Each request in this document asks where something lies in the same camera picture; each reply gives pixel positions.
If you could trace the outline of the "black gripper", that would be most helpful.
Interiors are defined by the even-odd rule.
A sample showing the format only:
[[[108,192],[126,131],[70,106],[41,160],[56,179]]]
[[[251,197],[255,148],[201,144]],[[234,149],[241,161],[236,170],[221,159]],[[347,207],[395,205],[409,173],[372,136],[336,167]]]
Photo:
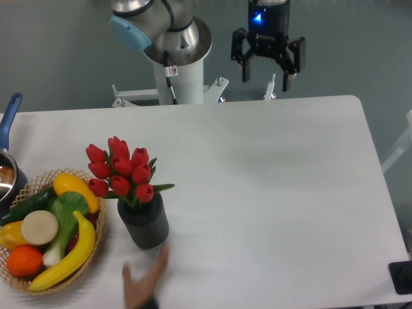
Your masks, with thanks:
[[[306,65],[306,39],[288,39],[290,1],[249,1],[248,32],[238,28],[232,33],[230,58],[241,65],[242,82],[250,80],[250,60],[254,55],[275,59],[281,57],[282,90],[288,91],[294,77]],[[243,43],[250,48],[244,53]]]

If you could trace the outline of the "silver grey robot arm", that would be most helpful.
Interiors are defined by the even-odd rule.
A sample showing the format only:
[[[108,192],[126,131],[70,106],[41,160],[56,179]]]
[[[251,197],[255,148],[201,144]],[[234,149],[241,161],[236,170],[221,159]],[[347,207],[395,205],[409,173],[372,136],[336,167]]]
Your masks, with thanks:
[[[212,44],[208,26],[192,13],[192,1],[112,1],[109,24],[128,48],[143,51],[161,66],[185,66],[205,56]],[[230,58],[250,78],[253,56],[273,59],[283,70],[283,91],[306,64],[304,37],[290,39],[289,1],[249,1],[248,27],[232,34]]]

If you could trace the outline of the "person's hand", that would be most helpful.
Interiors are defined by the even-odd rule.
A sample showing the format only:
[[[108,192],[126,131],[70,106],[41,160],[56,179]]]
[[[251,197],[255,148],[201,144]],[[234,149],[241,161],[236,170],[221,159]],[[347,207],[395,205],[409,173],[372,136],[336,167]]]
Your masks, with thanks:
[[[124,263],[122,278],[126,308],[143,308],[153,298],[169,262],[169,246],[165,244],[151,269],[139,280],[131,276],[131,268]]]

